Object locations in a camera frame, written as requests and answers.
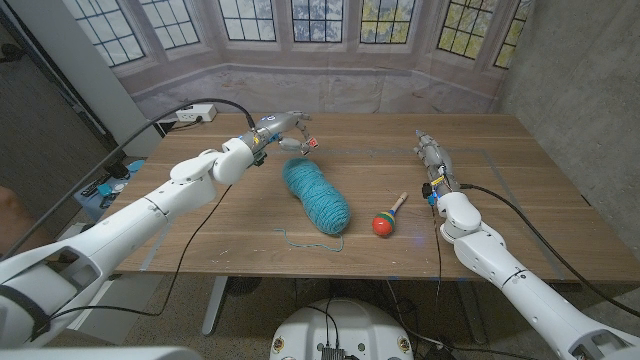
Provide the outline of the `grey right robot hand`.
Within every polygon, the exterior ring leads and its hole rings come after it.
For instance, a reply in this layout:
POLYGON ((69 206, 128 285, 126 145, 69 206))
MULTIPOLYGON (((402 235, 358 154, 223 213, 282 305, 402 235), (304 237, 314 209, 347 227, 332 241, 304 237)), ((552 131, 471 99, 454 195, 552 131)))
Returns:
POLYGON ((427 169, 428 186, 435 198, 447 193, 459 192, 460 185, 453 173, 453 164, 448 152, 430 135, 421 130, 416 131, 418 145, 414 152, 427 169))

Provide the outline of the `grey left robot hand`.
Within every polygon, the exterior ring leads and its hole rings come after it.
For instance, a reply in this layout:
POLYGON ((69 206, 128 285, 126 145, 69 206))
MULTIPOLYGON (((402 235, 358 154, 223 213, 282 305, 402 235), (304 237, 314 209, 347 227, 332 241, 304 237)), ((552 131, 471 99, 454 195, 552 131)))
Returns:
POLYGON ((310 135, 306 122, 311 116, 301 111, 289 111, 264 116, 256 124, 256 128, 240 136, 240 139, 251 149, 254 155, 260 153, 268 144, 278 143, 285 151, 299 151, 307 155, 319 146, 318 141, 310 135), (285 137, 284 133, 299 129, 304 136, 304 142, 292 137, 285 137))

